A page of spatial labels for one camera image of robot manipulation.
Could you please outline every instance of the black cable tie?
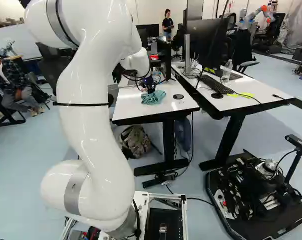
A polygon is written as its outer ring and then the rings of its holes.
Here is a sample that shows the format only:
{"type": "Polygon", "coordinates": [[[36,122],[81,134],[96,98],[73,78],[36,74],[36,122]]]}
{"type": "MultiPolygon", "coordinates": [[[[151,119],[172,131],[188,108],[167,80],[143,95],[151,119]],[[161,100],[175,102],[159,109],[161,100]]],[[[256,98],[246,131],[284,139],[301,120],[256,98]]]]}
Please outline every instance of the black cable tie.
{"type": "Polygon", "coordinates": [[[98,107],[98,106],[107,106],[109,105],[108,103],[100,103],[100,104],[96,104],[96,103],[92,103],[92,104],[80,104],[80,103],[77,103],[77,104],[74,104],[74,103],[61,103],[61,102],[53,102],[53,106],[66,106],[66,107],[74,107],[74,106],[77,106],[77,107],[98,107]]]}

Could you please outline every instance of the sneaker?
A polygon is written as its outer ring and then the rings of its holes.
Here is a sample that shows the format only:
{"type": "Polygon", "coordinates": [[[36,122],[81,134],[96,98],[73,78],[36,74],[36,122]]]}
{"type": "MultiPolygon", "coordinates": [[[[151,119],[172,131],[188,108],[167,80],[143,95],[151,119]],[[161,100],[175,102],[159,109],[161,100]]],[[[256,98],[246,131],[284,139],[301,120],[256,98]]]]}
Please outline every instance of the sneaker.
{"type": "Polygon", "coordinates": [[[37,113],[38,114],[42,114],[42,113],[44,113],[45,111],[44,111],[44,108],[42,108],[42,107],[40,107],[38,110],[37,110],[37,113]]]}
{"type": "Polygon", "coordinates": [[[36,117],[37,116],[37,112],[34,111],[33,109],[29,109],[29,112],[31,113],[32,117],[36,117]]]}

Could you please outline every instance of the white desk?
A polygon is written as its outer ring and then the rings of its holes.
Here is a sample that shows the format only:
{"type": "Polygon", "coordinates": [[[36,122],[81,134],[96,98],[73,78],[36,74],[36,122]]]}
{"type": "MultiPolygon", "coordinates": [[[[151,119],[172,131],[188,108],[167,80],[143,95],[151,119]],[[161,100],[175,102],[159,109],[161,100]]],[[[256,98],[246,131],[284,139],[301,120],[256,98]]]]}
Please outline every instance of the white desk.
{"type": "MultiPolygon", "coordinates": [[[[197,68],[199,70],[202,69],[202,66],[198,64],[197,68]]],[[[189,79],[188,77],[182,75],[181,73],[183,72],[183,69],[179,69],[174,63],[172,63],[172,69],[177,72],[180,76],[182,76],[190,85],[192,85],[194,88],[196,87],[196,83],[198,81],[197,78],[194,79],[189,79]]],[[[243,76],[242,78],[239,78],[237,80],[230,80],[228,83],[227,87],[231,88],[235,92],[240,93],[250,93],[253,94],[253,97],[259,100],[262,104],[267,104],[271,102],[278,102],[281,101],[282,99],[273,97],[272,95],[278,95],[279,97],[283,99],[291,99],[294,98],[293,96],[290,96],[276,88],[273,88],[271,86],[268,86],[262,82],[259,82],[256,79],[253,79],[251,77],[248,77],[246,75],[240,74],[239,72],[232,71],[237,75],[243,76]]],[[[208,74],[208,73],[203,73],[204,75],[209,75],[210,77],[214,78],[215,80],[219,81],[219,77],[208,74]]],[[[247,106],[254,106],[254,105],[259,105],[257,101],[255,101],[252,98],[245,98],[242,96],[238,97],[232,97],[232,96],[227,96],[224,95],[222,99],[214,99],[211,97],[212,93],[215,93],[214,90],[210,90],[210,88],[205,85],[202,82],[199,82],[197,91],[204,97],[206,98],[217,110],[221,111],[226,111],[226,110],[234,110],[234,109],[240,109],[240,108],[245,108],[247,106]]]]}
{"type": "Polygon", "coordinates": [[[155,174],[188,165],[187,159],[174,160],[174,120],[184,118],[200,110],[196,101],[188,94],[178,81],[169,80],[156,86],[166,92],[165,98],[158,105],[141,104],[141,94],[136,86],[120,88],[112,122],[117,125],[144,123],[163,123],[163,145],[165,162],[134,169],[135,176],[155,174]],[[177,100],[175,94],[184,98],[177,100]]]}
{"type": "Polygon", "coordinates": [[[164,115],[179,111],[191,110],[193,112],[199,110],[199,105],[178,81],[169,80],[157,85],[156,89],[165,91],[166,96],[161,104],[151,106],[141,104],[141,95],[145,92],[139,91],[136,86],[120,88],[112,121],[120,122],[121,120],[147,117],[155,114],[164,115]],[[175,94],[182,94],[184,98],[176,100],[173,98],[175,94]]]}
{"type": "MultiPolygon", "coordinates": [[[[189,79],[183,75],[183,69],[178,68],[179,65],[181,65],[181,63],[172,63],[173,74],[188,93],[193,96],[201,108],[207,111],[215,120],[219,120],[225,116],[231,117],[223,134],[215,159],[200,164],[200,168],[203,171],[216,169],[225,165],[246,115],[288,105],[288,103],[295,100],[293,96],[235,71],[233,71],[235,74],[243,77],[237,80],[231,80],[228,87],[239,94],[253,94],[253,97],[260,101],[261,104],[252,98],[242,96],[232,97],[225,94],[223,98],[216,99],[211,97],[211,94],[215,93],[215,91],[211,90],[210,87],[202,82],[199,82],[197,89],[195,89],[198,79],[189,79]],[[277,95],[283,99],[276,98],[272,95],[277,95]]],[[[204,74],[219,81],[219,78],[212,74],[206,72],[204,74]]]]}

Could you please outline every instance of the black shirt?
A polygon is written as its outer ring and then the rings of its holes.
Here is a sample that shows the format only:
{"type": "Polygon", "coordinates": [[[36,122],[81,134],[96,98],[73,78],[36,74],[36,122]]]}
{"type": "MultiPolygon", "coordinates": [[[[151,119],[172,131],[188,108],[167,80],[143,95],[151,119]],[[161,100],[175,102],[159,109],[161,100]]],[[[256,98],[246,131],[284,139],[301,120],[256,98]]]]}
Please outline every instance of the black shirt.
{"type": "MultiPolygon", "coordinates": [[[[165,28],[166,27],[168,27],[168,26],[172,26],[173,25],[173,20],[171,19],[171,18],[165,18],[164,20],[163,20],[163,23],[162,23],[162,26],[164,26],[165,28]]],[[[169,32],[169,33],[171,33],[172,32],[172,29],[167,29],[167,30],[164,30],[165,32],[169,32]]]]}

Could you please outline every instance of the keyboard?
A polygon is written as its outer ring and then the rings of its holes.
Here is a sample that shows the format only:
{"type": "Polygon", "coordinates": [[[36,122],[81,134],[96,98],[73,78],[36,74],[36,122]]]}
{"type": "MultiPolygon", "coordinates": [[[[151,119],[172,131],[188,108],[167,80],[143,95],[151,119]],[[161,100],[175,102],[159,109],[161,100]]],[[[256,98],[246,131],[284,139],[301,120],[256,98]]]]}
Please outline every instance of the keyboard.
{"type": "Polygon", "coordinates": [[[230,81],[231,81],[231,80],[237,80],[237,79],[240,79],[240,78],[242,78],[242,77],[243,77],[243,76],[241,76],[241,75],[231,73],[231,75],[230,75],[230,81]]]}
{"type": "Polygon", "coordinates": [[[212,88],[214,91],[220,94],[232,94],[234,91],[222,83],[216,81],[215,79],[211,78],[208,75],[202,75],[199,77],[199,80],[204,84],[208,85],[208,87],[212,88]]]}

